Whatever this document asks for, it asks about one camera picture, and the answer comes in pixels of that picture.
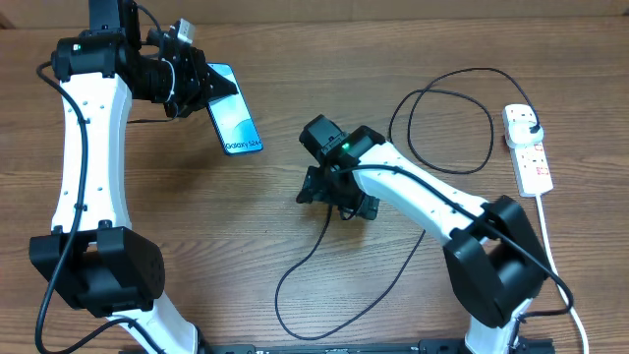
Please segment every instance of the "phone screen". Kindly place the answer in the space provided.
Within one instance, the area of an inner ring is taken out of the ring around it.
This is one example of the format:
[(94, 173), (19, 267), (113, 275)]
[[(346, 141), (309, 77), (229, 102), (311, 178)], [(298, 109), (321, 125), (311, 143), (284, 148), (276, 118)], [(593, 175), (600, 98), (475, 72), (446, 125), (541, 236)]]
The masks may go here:
[(257, 134), (254, 119), (238, 86), (232, 68), (227, 64), (208, 63), (210, 68), (236, 84), (238, 94), (211, 101), (207, 111), (226, 154), (256, 152), (262, 150), (262, 140)]

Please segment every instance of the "black power cord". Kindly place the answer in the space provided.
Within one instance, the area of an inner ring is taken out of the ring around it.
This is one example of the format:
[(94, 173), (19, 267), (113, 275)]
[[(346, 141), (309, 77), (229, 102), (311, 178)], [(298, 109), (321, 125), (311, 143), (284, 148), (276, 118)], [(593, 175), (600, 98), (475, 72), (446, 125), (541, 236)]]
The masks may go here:
[(135, 121), (129, 121), (127, 124), (142, 124), (142, 123), (168, 123), (172, 122), (177, 116), (174, 116), (170, 119), (138, 119)]
[(48, 305), (50, 305), (50, 299), (52, 298), (52, 294), (55, 290), (55, 285), (59, 280), (59, 274), (64, 264), (70, 257), (72, 253), (72, 246), (77, 238), (77, 231), (79, 230), (79, 225), (81, 223), (81, 215), (84, 211), (84, 199), (86, 195), (86, 178), (87, 178), (87, 128), (86, 128), (86, 120), (84, 118), (81, 109), (77, 105), (77, 103), (72, 99), (72, 97), (63, 89), (59, 84), (52, 81), (52, 79), (48, 78), (43, 74), (43, 69), (51, 66), (51, 62), (47, 61), (37, 67), (37, 75), (44, 80), (47, 84), (49, 84), (53, 89), (57, 90), (61, 95), (68, 101), (74, 112), (77, 114), (77, 120), (79, 123), (79, 129), (81, 130), (81, 174), (79, 177), (79, 190), (77, 192), (77, 203), (75, 204), (75, 217), (72, 221), (72, 227), (70, 228), (70, 235), (68, 236), (68, 240), (66, 245), (61, 253), (61, 258), (59, 262), (55, 266), (52, 271), (52, 276), (50, 277), (50, 281), (48, 282), (48, 287), (46, 288), (46, 292), (44, 293), (43, 300), (41, 301), (41, 306), (39, 307), (39, 313), (37, 315), (37, 323), (35, 326), (35, 346), (37, 350), (41, 354), (69, 354), (82, 346), (86, 345), (90, 340), (94, 339), (99, 334), (103, 333), (108, 328), (118, 325), (118, 324), (129, 324), (129, 327), (134, 327), (146, 340), (148, 345), (157, 353), (161, 354), (163, 351), (159, 349), (157, 344), (153, 341), (153, 339), (148, 335), (148, 333), (138, 324), (135, 320), (128, 318), (121, 318), (114, 321), (110, 321), (107, 324), (102, 325), (97, 330), (88, 334), (86, 337), (70, 346), (67, 349), (60, 351), (49, 351), (43, 344), (43, 326), (46, 320), (46, 313), (48, 312)]
[(164, 43), (164, 32), (161, 31), (161, 26), (159, 25), (159, 22), (157, 21), (157, 19), (154, 17), (154, 15), (143, 5), (137, 4), (138, 10), (144, 12), (147, 16), (150, 17), (150, 20), (153, 21), (153, 24), (155, 25), (155, 27), (157, 28), (157, 32), (159, 33), (159, 50), (157, 51), (157, 53), (154, 54), (148, 54), (148, 55), (143, 55), (144, 58), (158, 58), (163, 50), (163, 43)]
[(365, 194), (365, 193), (361, 194), (361, 201), (358, 203), (358, 207), (355, 208), (354, 210), (352, 210), (352, 212), (350, 212), (349, 216), (345, 216), (345, 210), (343, 210), (342, 208), (339, 208), (338, 209), (338, 213), (339, 213), (339, 217), (341, 218), (341, 220), (349, 221), (349, 220), (353, 219), (354, 216), (356, 216), (358, 211), (361, 209), (361, 207), (363, 207), (363, 203), (365, 202), (365, 198), (366, 197), (367, 197), (367, 194)]
[(491, 139), (490, 139), (490, 142), (489, 142), (489, 150), (487, 152), (486, 158), (485, 158), (485, 160), (483, 161), (483, 163), (479, 167), (474, 168), (472, 170), (468, 170), (468, 171), (457, 171), (457, 170), (451, 170), (451, 169), (438, 167), (438, 166), (436, 166), (436, 165), (426, 161), (417, 152), (417, 150), (415, 149), (415, 146), (413, 145), (413, 142), (411, 140), (411, 125), (413, 123), (413, 117), (415, 115), (415, 109), (417, 108), (417, 105), (420, 103), (420, 100), (422, 99), (424, 94), (426, 92), (436, 91), (435, 89), (431, 89), (431, 88), (432, 88), (432, 86), (434, 86), (434, 84), (436, 84), (438, 81), (440, 81), (442, 79), (445, 79), (445, 78), (453, 76), (453, 75), (457, 75), (457, 74), (461, 74), (461, 73), (468, 73), (468, 72), (473, 72), (473, 71), (490, 71), (490, 72), (498, 73), (498, 74), (504, 76), (505, 78), (507, 78), (516, 87), (516, 89), (518, 89), (518, 91), (522, 94), (524, 99), (527, 101), (527, 104), (531, 107), (531, 110), (533, 110), (533, 114), (535, 115), (537, 123), (536, 123), (536, 125), (534, 127), (531, 128), (531, 133), (535, 133), (535, 132), (537, 132), (540, 129), (540, 127), (541, 127), (541, 125), (540, 125), (540, 116), (538, 115), (538, 112), (536, 111), (536, 109), (533, 106), (533, 103), (531, 102), (529, 97), (524, 93), (524, 90), (520, 87), (520, 84), (518, 84), (518, 82), (515, 81), (515, 79), (513, 79), (509, 74), (507, 74), (507, 73), (505, 73), (505, 72), (503, 72), (501, 70), (494, 69), (494, 68), (468, 68), (468, 69), (457, 70), (457, 71), (453, 71), (451, 73), (447, 73), (447, 74), (441, 75), (440, 77), (432, 80), (424, 89), (414, 90), (414, 91), (410, 92), (409, 94), (407, 94), (406, 97), (404, 97), (404, 99), (402, 99), (400, 104), (395, 109), (395, 112), (393, 113), (393, 116), (391, 117), (391, 120), (389, 122), (389, 128), (388, 128), (388, 139), (389, 139), (389, 141), (393, 143), (393, 139), (391, 137), (391, 131), (393, 129), (393, 121), (395, 120), (395, 117), (397, 116), (398, 111), (400, 110), (400, 108), (402, 107), (404, 102), (406, 102), (406, 100), (410, 96), (412, 96), (415, 93), (419, 93), (419, 96), (415, 100), (415, 103), (413, 104), (413, 108), (411, 109), (411, 113), (409, 115), (408, 126), (407, 126), (407, 130), (406, 130), (407, 144), (409, 146), (409, 149), (411, 150), (411, 153), (415, 156), (415, 158), (417, 160), (419, 160), (421, 163), (425, 164), (426, 166), (428, 166), (428, 167), (430, 167), (430, 168), (432, 168), (434, 170), (437, 170), (437, 171), (440, 171), (440, 172), (444, 172), (444, 173), (450, 173), (450, 174), (471, 174), (471, 173), (478, 172), (478, 171), (482, 170), (483, 167), (485, 167), (485, 165), (489, 161), (489, 158), (491, 157), (491, 152), (493, 150), (493, 122), (492, 122), (491, 116), (489, 115), (489, 112), (487, 111), (487, 109), (482, 104), (480, 104), (475, 99), (473, 99), (473, 98), (471, 98), (469, 96), (466, 96), (466, 95), (464, 95), (462, 93), (452, 92), (452, 91), (442, 91), (441, 92), (441, 93), (447, 93), (447, 94), (452, 94), (452, 95), (456, 95), (456, 96), (459, 96), (459, 97), (466, 98), (466, 99), (476, 103), (480, 108), (483, 109), (483, 111), (487, 115), (487, 118), (489, 120), (489, 127), (491, 129)]
[(279, 290), (281, 289), (282, 284), (284, 283), (284, 280), (286, 280), (288, 275), (290, 275), (293, 272), (293, 270), (297, 269), (299, 266), (301, 266), (307, 260), (309, 260), (313, 256), (313, 254), (315, 253), (316, 249), (318, 248), (318, 245), (321, 243), (321, 240), (323, 239), (323, 236), (325, 236), (325, 231), (327, 230), (327, 226), (330, 223), (331, 216), (332, 216), (332, 206), (328, 206), (328, 208), (327, 208), (327, 215), (325, 216), (325, 223), (323, 224), (323, 229), (321, 230), (321, 234), (319, 235), (318, 240), (316, 240), (316, 243), (314, 244), (313, 249), (311, 250), (311, 252), (304, 259), (299, 261), (296, 265), (291, 266), (291, 268), (288, 269), (284, 273), (284, 275), (282, 275), (282, 278), (279, 280), (279, 283), (277, 284), (277, 288), (275, 289), (275, 315), (277, 316), (277, 319), (279, 320), (279, 323), (282, 325), (282, 328), (284, 328), (284, 330), (286, 330), (286, 332), (288, 334), (292, 335), (293, 337), (295, 337), (297, 339), (301, 339), (301, 340), (319, 340), (319, 339), (326, 338), (327, 336), (332, 335), (332, 334), (336, 333), (337, 331), (343, 329), (347, 325), (350, 325), (352, 322), (354, 322), (355, 320), (359, 319), (364, 314), (369, 312), (372, 308), (374, 308), (375, 305), (377, 305), (382, 299), (384, 299), (384, 297), (386, 297), (386, 295), (388, 295), (388, 293), (393, 289), (393, 287), (397, 283), (397, 281), (400, 278), (400, 276), (402, 276), (402, 273), (404, 272), (404, 269), (406, 269), (406, 266), (411, 261), (411, 258), (413, 257), (413, 255), (415, 255), (415, 251), (417, 251), (417, 248), (420, 247), (420, 244), (422, 243), (422, 240), (424, 239), (424, 235), (426, 235), (426, 230), (422, 231), (422, 234), (420, 235), (419, 240), (417, 240), (417, 243), (415, 244), (415, 247), (413, 247), (413, 251), (411, 251), (411, 254), (406, 259), (406, 262), (404, 262), (404, 264), (402, 265), (400, 270), (397, 272), (397, 275), (395, 276), (395, 278), (393, 279), (391, 284), (369, 306), (367, 306), (364, 310), (362, 310), (359, 314), (354, 316), (352, 319), (348, 320), (344, 324), (336, 327), (335, 329), (333, 329), (331, 331), (328, 331), (328, 332), (326, 332), (326, 333), (324, 333), (322, 335), (317, 335), (317, 336), (312, 336), (312, 337), (302, 336), (302, 335), (299, 335), (299, 334), (293, 332), (292, 330), (288, 329), (288, 327), (284, 324), (284, 321), (282, 321), (282, 317), (279, 314), (279, 307), (277, 305), (277, 298), (279, 297)]

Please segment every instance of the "black bracket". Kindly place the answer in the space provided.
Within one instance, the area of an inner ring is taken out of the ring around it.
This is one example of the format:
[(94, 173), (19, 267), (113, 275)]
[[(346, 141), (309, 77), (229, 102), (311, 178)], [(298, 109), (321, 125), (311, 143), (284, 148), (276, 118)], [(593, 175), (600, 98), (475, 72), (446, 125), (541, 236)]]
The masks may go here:
[(308, 168), (297, 203), (324, 202), (341, 211), (374, 220), (380, 200), (365, 195), (351, 173), (335, 172), (358, 165), (360, 156), (373, 146), (383, 144), (384, 137), (366, 126), (348, 134), (319, 115), (304, 128), (299, 141), (320, 167)]
[[(53, 233), (30, 239), (30, 262), (48, 281), (68, 237)], [(115, 227), (77, 233), (55, 290), (73, 309), (87, 309), (101, 318), (118, 311), (152, 309), (165, 281), (159, 248), (126, 227)]]
[(503, 235), (546, 266), (546, 256), (522, 207), (502, 196), (483, 205), (480, 221), (465, 230), (454, 229), (443, 247), (452, 290), (461, 305), (482, 324), (504, 326), (527, 299), (538, 296), (547, 275), (509, 245), (500, 243), (489, 254), (481, 240), (493, 225)]
[(213, 99), (238, 94), (234, 83), (209, 68), (202, 50), (177, 39), (180, 22), (168, 33), (148, 33), (144, 45), (159, 47), (157, 59), (140, 55), (133, 0), (89, 0), (89, 24), (79, 36), (60, 39), (51, 54), (55, 77), (62, 82), (76, 74), (117, 74), (133, 99), (163, 103), (168, 117), (188, 117)]

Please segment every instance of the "wooden table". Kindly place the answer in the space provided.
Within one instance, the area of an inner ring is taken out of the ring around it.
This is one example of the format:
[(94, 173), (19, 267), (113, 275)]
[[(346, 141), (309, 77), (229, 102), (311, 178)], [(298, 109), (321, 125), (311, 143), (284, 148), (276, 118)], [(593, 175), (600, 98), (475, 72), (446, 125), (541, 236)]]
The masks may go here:
[[(0, 31), (0, 352), (33, 353), (33, 328), (46, 282), (31, 266), (29, 237), (48, 233), (59, 197), (63, 112), (59, 94), (34, 68), (77, 29)], [(166, 291), (212, 343), (305, 344), (280, 327), (273, 295), (280, 276), (313, 246), (324, 205), (297, 205), (314, 159), (298, 143), (324, 113), (346, 130), (385, 131), (412, 89), (456, 69), (500, 68), (539, 110), (555, 189), (544, 197), (558, 268), (571, 286), (594, 353), (627, 352), (629, 330), (629, 20), (627, 18), (413, 21), (198, 28), (196, 46), (230, 63), (256, 118), (262, 153), (227, 157), (206, 112), (127, 132), (127, 201), (134, 229), (159, 245)], [(470, 94), (496, 120), (487, 167), (471, 176), (434, 172), (493, 200), (516, 197), (537, 226), (533, 200), (517, 198), (500, 111), (522, 102), (503, 78), (470, 74), (443, 82)], [(403, 142), (404, 118), (394, 137)], [(485, 155), (488, 127), (469, 102), (429, 95), (414, 140), (424, 157), (466, 168)], [(131, 119), (161, 118), (161, 105), (136, 102)], [(388, 205), (376, 221), (333, 216), (319, 251), (290, 277), (280, 308), (287, 325), (322, 333), (360, 312), (393, 279), (421, 228)], [(535, 309), (561, 306), (547, 282)], [(52, 301), (45, 343), (61, 349), (102, 320)], [(460, 337), (468, 315), (452, 294), (443, 255), (427, 238), (394, 290), (370, 313), (320, 343), (413, 342)], [(533, 338), (579, 353), (569, 317), (533, 320)], [(87, 353), (135, 342), (114, 328)]]

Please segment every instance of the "robotic arm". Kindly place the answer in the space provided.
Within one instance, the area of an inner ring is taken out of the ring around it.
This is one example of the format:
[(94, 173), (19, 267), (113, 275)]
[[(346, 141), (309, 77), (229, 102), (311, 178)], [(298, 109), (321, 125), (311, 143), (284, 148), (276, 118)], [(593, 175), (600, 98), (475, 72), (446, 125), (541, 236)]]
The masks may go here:
[[(448, 186), (365, 126), (347, 134), (318, 116), (306, 126), (300, 142), (320, 167), (309, 168), (297, 202), (322, 201), (367, 219), (375, 218), (379, 200), (397, 207), (441, 244), (452, 289), (472, 315), (456, 353), (509, 353), (516, 318), (539, 294), (546, 274), (509, 245), (501, 243), (487, 254), (482, 244), (487, 237), (495, 238), (485, 228), (490, 224), (547, 266), (542, 245), (522, 208), (504, 196), (488, 203)], [(554, 352), (551, 344), (540, 350)]]
[[(238, 91), (192, 47), (195, 27), (186, 20), (168, 32), (150, 31), (145, 44), (159, 47), (157, 59), (140, 55), (138, 5), (133, 1), (89, 0), (89, 26), (78, 37), (59, 40), (51, 55), (55, 77), (85, 119), (84, 203), (75, 205), (84, 142), (77, 112), (64, 99), (59, 204), (52, 234), (30, 239), (30, 261), (51, 281), (69, 245), (71, 256), (54, 284), (68, 305), (112, 322), (132, 319), (135, 325), (121, 325), (148, 353), (155, 353), (155, 346), (169, 354), (206, 353), (199, 329), (182, 318), (164, 293), (159, 248), (132, 231), (124, 185), (125, 131), (133, 99), (163, 103), (166, 115), (175, 118)], [(76, 207), (83, 211), (70, 244)]]

